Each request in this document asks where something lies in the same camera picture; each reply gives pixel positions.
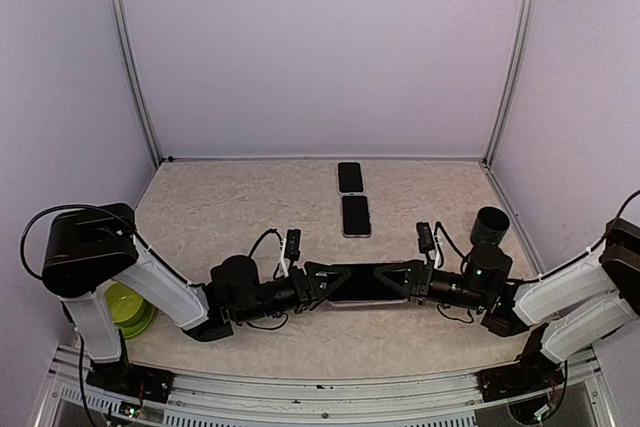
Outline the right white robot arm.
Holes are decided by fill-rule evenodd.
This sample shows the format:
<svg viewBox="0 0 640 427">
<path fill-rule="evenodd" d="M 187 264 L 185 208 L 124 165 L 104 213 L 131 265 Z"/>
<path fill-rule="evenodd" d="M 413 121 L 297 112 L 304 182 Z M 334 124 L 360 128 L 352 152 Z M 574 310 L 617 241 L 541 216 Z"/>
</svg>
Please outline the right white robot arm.
<svg viewBox="0 0 640 427">
<path fill-rule="evenodd" d="M 410 302 L 473 309 L 499 337 L 529 332 L 535 352 L 511 370 L 512 383 L 523 391 L 549 376 L 550 362 L 639 318 L 639 228 L 622 218 L 611 220 L 594 246 L 537 279 L 509 279 L 512 264 L 498 246 L 480 243 L 461 274 L 408 261 L 382 264 L 373 275 Z"/>
</svg>

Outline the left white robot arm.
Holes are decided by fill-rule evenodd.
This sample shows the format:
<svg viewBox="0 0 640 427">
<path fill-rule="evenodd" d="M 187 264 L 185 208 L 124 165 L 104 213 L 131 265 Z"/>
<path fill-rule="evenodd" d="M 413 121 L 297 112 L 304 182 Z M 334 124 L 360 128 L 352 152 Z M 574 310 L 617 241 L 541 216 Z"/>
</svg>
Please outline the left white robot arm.
<svg viewBox="0 0 640 427">
<path fill-rule="evenodd" d="M 164 261 L 140 236 L 131 207 L 71 204 L 49 209 L 50 226 L 42 282 L 66 307 L 90 359 L 102 377 L 121 392 L 140 381 L 137 365 L 125 358 L 124 336 L 115 325 L 102 291 L 113 281 L 140 295 L 197 342 L 214 342 L 233 327 L 264 317 L 317 308 L 349 277 L 320 277 L 324 266 L 307 263 L 262 283 L 254 260 L 227 258 L 212 268 L 209 283 L 193 284 Z"/>
</svg>

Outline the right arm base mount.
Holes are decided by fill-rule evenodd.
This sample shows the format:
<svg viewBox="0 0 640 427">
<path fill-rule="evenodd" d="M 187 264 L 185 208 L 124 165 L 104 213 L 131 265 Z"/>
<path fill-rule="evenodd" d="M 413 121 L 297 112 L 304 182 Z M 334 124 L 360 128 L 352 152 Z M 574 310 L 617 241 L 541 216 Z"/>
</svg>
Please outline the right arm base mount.
<svg viewBox="0 0 640 427">
<path fill-rule="evenodd" d="M 566 381 L 567 374 L 561 363 L 550 360 L 541 352 L 543 333 L 548 326 L 548 323 L 544 323 L 530 334 L 524 350 L 514 363 L 477 373 L 484 402 L 536 392 Z"/>
</svg>

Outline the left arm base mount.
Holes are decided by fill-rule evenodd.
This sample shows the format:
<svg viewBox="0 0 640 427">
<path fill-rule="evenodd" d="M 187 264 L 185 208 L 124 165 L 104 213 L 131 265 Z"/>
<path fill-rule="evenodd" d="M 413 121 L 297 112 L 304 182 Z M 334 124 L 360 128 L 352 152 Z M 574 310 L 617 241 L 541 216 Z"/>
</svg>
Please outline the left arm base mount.
<svg viewBox="0 0 640 427">
<path fill-rule="evenodd" d="M 131 363 L 124 336 L 119 331 L 121 355 L 117 361 L 90 361 L 87 383 L 108 392 L 166 404 L 175 374 L 169 370 Z"/>
</svg>

